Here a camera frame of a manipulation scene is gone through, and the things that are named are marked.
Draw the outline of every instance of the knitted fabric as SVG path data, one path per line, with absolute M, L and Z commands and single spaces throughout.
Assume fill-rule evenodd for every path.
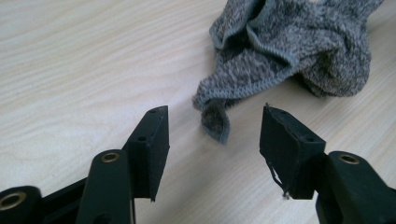
M 293 75 L 318 97 L 358 93 L 370 72 L 365 24 L 382 1 L 229 0 L 209 31 L 216 70 L 192 98 L 205 130 L 225 143 L 225 110 Z

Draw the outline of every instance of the wood grain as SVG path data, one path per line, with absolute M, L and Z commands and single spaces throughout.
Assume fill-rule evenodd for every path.
M 144 113 L 169 105 L 171 149 L 156 203 L 138 223 L 318 223 L 315 200 L 284 201 L 259 154 L 262 107 L 294 117 L 326 152 L 363 156 L 396 188 L 396 1 L 369 18 L 369 82 L 319 99 L 290 79 L 229 110 L 222 146 L 191 106 L 213 72 L 208 29 L 226 1 L 0 1 L 0 191 L 48 195 L 121 148 Z

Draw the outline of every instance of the light wood surface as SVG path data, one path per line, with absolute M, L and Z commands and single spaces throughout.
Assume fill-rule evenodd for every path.
M 315 200 L 283 200 L 259 153 L 266 102 L 396 188 L 396 1 L 368 20 L 373 60 L 361 93 L 319 99 L 287 80 L 228 111 L 222 146 L 191 97 L 213 72 L 208 29 L 225 3 L 0 1 L 0 191 L 33 185 L 45 196 L 80 180 L 147 110 L 169 105 L 163 180 L 156 203 L 136 200 L 137 223 L 318 223 Z

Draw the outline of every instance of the wooden table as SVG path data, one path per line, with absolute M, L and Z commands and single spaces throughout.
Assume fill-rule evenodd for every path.
M 208 29 L 226 1 L 0 2 L 0 191 L 48 195 L 121 148 L 144 113 L 169 105 L 170 151 L 157 202 L 137 223 L 318 223 L 315 200 L 283 200 L 259 153 L 262 107 L 289 111 L 370 162 L 396 187 L 396 1 L 369 18 L 370 79 L 319 99 L 290 79 L 228 111 L 226 146 L 200 126 L 191 97 L 214 68 Z

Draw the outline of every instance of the gray cloth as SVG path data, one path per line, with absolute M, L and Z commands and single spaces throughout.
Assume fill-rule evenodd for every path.
M 205 130 L 227 141 L 225 110 L 298 74 L 318 97 L 352 96 L 371 54 L 365 28 L 383 0 L 229 0 L 210 28 L 216 70 L 192 98 Z

